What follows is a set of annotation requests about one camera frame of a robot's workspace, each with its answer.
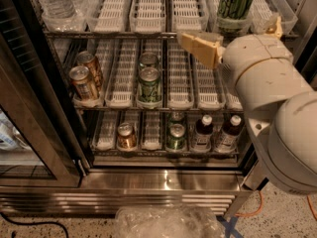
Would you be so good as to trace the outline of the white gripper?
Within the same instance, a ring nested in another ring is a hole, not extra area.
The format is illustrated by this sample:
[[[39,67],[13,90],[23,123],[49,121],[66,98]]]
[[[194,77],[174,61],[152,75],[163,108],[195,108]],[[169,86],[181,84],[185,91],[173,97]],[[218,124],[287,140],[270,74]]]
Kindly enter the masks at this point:
[[[215,69],[222,58],[224,85],[239,97],[245,114],[251,114],[312,91],[294,67],[292,53],[279,40],[283,35],[281,16],[273,14],[263,31],[264,35],[239,37],[226,49],[224,37],[217,33],[179,31],[177,41],[210,69]]]

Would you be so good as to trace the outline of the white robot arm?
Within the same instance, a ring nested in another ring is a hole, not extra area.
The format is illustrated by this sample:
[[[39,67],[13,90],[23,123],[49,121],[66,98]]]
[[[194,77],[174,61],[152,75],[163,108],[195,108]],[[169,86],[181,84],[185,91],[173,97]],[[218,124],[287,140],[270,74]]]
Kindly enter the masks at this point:
[[[210,69],[218,68],[227,90],[244,110],[260,167],[279,189],[317,192],[317,91],[293,65],[280,30],[238,37],[180,30],[181,47]]]

